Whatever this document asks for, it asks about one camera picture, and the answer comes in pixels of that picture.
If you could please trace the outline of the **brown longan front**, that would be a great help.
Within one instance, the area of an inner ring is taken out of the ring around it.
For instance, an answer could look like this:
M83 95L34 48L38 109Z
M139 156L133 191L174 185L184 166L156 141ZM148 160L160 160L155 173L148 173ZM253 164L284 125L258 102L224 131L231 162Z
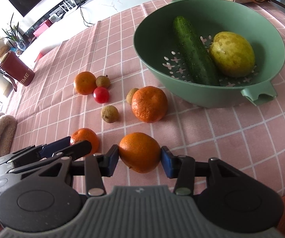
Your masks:
M113 105L104 106L100 115L106 123L115 123L119 119L118 109Z

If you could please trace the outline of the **brown longan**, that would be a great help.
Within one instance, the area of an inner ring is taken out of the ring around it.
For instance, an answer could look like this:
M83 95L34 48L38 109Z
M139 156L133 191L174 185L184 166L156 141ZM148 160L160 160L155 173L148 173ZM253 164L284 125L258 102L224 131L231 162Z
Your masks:
M118 109L113 105L104 106L100 115L106 123L115 123L119 119Z
M127 96L126 96L126 101L129 105L132 104L132 99L133 99L133 96L134 94L138 91L139 89L138 88L132 88L130 89L130 91L128 92Z
M97 87L103 87L108 89L109 86L111 85L110 79L108 78L108 76L99 76L96 79L96 86Z

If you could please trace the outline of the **red cherry tomato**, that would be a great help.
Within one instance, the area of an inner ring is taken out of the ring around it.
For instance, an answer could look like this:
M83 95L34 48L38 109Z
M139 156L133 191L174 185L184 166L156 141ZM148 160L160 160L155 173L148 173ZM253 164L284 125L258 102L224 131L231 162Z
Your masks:
M93 97L97 103L104 104L109 101L110 94L107 88L97 87L93 92Z

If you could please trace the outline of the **small orange tangerine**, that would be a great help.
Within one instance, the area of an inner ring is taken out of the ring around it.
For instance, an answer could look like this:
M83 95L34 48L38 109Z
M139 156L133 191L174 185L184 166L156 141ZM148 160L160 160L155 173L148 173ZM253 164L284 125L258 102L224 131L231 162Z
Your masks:
M74 78L74 89L81 95L92 94L95 88L97 88L96 77L89 71L81 72Z

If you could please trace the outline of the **large orange tangerine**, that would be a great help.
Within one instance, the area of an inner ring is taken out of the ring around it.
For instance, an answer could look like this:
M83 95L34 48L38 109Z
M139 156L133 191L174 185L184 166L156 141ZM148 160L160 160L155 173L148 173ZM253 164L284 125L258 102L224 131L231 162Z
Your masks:
M132 112L145 123L161 120L168 110L168 99L160 88L146 86L136 91L132 97Z

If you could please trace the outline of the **pink checkered tablecloth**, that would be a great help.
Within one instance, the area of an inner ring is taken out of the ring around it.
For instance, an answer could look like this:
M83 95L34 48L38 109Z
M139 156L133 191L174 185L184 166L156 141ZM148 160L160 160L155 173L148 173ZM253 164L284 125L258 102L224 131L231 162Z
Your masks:
M166 94L167 115L153 124L139 121L126 102L130 89L161 86L137 57L133 34L147 13L171 0L153 0L101 20L54 48L35 65L35 78L10 96L6 113L17 121L13 151L51 143L76 130L92 129L107 152L133 132L153 137L174 154L198 161L218 157L246 174L285 194L285 66L273 83L278 97L256 107L246 103L231 108L199 108ZM285 13L273 5L254 5L285 42ZM111 80L110 104L120 114L108 124L101 119L102 105L93 96L74 92L74 77L90 71Z

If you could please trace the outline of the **dark red bottle sleeve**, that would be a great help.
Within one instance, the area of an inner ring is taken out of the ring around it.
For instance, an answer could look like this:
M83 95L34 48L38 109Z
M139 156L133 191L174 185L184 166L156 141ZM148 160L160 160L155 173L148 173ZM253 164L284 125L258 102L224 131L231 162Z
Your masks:
M0 71L10 80L14 92L17 91L16 81L28 86L35 77L35 73L13 51L8 51L2 56Z

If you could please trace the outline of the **green cucumber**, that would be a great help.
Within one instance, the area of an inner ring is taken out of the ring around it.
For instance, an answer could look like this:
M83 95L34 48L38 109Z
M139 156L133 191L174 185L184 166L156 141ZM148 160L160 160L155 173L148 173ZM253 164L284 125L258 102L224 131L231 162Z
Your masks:
M216 67L192 23L183 16L177 16L173 20L173 32L192 81L219 86Z

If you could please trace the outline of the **potted green plant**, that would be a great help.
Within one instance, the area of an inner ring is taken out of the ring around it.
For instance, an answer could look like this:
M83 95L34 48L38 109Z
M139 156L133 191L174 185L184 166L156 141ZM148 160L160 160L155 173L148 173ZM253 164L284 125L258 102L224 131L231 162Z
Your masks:
M2 29L4 36L1 37L1 40L6 39L9 43L14 43L20 51L25 51L27 48L27 43L23 37L23 35L19 31L19 23L12 24L14 13L11 16L11 20L9 22L9 29Z

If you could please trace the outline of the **yellow green guava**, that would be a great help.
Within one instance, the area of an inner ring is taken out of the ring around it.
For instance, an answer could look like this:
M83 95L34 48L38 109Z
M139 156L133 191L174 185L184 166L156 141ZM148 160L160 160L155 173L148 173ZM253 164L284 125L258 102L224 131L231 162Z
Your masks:
M223 31L216 34L209 54L218 69L229 77L245 77L255 67L255 53L251 44L234 32Z

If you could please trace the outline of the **green colander bowl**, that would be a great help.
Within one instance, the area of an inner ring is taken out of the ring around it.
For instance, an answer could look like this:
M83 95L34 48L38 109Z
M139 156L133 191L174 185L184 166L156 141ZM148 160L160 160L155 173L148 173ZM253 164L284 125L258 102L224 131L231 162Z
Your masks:
M134 48L173 94L206 108L273 101L285 63L277 29L254 10L225 0L174 0L149 14Z

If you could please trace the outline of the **white wifi router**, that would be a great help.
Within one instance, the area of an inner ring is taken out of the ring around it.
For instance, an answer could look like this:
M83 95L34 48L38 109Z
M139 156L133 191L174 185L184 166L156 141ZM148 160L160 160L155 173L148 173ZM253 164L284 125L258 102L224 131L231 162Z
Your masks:
M70 11L75 11L81 5L80 0L63 0L59 4L59 8L62 9L65 13Z

